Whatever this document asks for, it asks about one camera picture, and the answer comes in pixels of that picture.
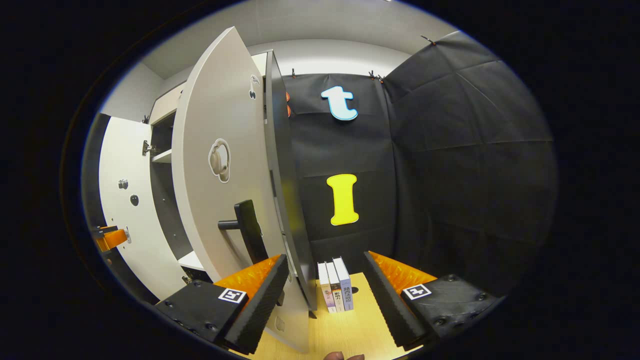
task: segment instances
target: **book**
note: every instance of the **book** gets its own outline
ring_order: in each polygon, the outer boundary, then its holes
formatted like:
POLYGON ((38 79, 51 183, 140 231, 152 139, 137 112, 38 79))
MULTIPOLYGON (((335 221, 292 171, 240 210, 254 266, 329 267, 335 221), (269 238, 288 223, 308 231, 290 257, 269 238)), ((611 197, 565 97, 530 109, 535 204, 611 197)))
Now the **book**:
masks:
POLYGON ((318 263, 318 280, 320 280, 320 288, 322 289, 326 308, 330 313, 335 313, 335 301, 333 300, 331 284, 329 284, 329 274, 326 272, 326 263, 318 263))
POLYGON ((342 256, 337 259, 333 259, 333 265, 335 266, 335 271, 337 272, 338 280, 340 281, 340 288, 342 290, 342 301, 344 303, 344 310, 345 311, 353 310, 351 278, 349 277, 349 272, 347 271, 346 266, 344 266, 344 261, 342 260, 342 256))
POLYGON ((333 300, 335 301, 335 312, 344 312, 344 303, 342 302, 342 288, 340 287, 340 280, 338 280, 338 273, 335 272, 335 266, 333 263, 326 264, 326 272, 329 274, 329 284, 331 285, 331 292, 333 293, 333 300))

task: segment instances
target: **black door handle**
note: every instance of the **black door handle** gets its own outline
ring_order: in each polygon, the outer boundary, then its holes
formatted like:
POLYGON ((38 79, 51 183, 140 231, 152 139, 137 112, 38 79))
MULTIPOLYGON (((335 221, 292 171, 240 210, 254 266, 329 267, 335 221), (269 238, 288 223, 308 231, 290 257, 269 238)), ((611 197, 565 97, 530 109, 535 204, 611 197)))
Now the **black door handle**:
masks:
POLYGON ((237 220, 221 220, 218 222, 220 230, 240 230, 244 246, 254 264, 269 258, 267 249, 262 241, 262 230, 258 219, 255 217, 255 209, 252 200, 245 200, 234 205, 237 220))

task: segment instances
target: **book spine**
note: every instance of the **book spine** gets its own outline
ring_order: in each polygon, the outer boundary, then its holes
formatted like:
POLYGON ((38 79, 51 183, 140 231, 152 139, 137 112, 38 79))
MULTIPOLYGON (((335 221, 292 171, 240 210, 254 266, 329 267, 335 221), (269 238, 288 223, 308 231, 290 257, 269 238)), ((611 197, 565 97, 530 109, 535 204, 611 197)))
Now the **book spine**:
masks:
POLYGON ((353 297, 351 296, 351 279, 340 281, 342 288, 342 301, 344 302, 344 310, 353 310, 353 297))
POLYGON ((335 312, 344 312, 344 303, 342 301, 342 290, 340 283, 331 284, 331 291, 333 292, 333 299, 335 300, 335 312))
POLYGON ((335 313, 335 301, 333 300, 333 293, 331 291, 331 286, 329 284, 324 284, 322 287, 322 294, 324 296, 324 302, 326 303, 326 308, 330 313, 335 313))

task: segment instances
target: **wooden table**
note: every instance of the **wooden table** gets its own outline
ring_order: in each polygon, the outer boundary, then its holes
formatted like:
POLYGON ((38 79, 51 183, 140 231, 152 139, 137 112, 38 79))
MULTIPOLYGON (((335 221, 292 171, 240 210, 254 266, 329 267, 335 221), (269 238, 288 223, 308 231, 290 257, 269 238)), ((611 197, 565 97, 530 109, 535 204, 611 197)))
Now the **wooden table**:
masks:
POLYGON ((342 351, 345 359, 364 354, 366 360, 389 360, 418 349, 404 351, 396 346, 363 273, 351 275, 351 285, 358 288, 353 294, 354 310, 335 314, 327 311, 320 285, 317 286, 317 319, 309 319, 308 353, 301 354, 263 332, 258 349, 248 358, 322 360, 332 351, 342 351))

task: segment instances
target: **orange object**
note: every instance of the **orange object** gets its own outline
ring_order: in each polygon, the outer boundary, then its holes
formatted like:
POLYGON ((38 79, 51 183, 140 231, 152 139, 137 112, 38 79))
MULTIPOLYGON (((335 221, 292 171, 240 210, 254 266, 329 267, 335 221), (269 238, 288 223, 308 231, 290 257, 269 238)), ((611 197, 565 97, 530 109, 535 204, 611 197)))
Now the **orange object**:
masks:
POLYGON ((101 251, 107 251, 127 241, 127 235, 124 233, 124 229, 120 229, 106 233, 103 238, 96 239, 96 241, 101 251))
POLYGON ((276 255, 267 260, 262 260, 213 284, 222 286, 223 288, 245 291, 249 296, 249 301, 247 302, 247 304, 249 304, 279 257, 280 255, 276 255))
POLYGON ((369 253, 380 267, 380 270, 382 270, 382 273, 385 274, 385 277, 387 277, 391 286, 394 287, 398 296, 400 296, 403 289, 437 279, 435 276, 429 275, 416 268, 412 268, 400 261, 376 254, 373 251, 369 251, 369 253))

